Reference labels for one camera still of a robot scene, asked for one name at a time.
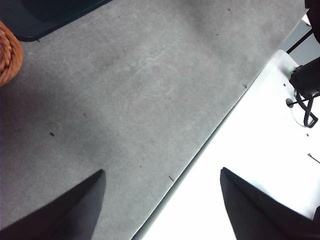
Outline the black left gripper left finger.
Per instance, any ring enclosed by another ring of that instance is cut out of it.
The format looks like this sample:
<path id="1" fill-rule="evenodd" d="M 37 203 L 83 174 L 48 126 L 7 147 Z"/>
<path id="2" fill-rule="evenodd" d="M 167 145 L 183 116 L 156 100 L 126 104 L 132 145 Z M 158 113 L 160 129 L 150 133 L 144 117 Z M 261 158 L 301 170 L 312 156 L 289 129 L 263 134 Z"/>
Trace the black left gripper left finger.
<path id="1" fill-rule="evenodd" d="M 0 231 L 2 240 L 90 240 L 102 209 L 106 172 L 95 172 Z"/>

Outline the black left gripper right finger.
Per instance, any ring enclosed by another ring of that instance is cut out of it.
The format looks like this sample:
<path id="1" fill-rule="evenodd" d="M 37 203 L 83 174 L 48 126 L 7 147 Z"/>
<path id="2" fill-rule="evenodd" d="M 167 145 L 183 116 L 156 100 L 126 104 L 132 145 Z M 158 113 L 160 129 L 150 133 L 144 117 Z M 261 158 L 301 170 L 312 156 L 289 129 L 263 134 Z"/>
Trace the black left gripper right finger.
<path id="1" fill-rule="evenodd" d="M 223 201 L 238 240 L 318 240 L 320 209 L 313 219 L 288 208 L 228 168 L 220 171 Z"/>

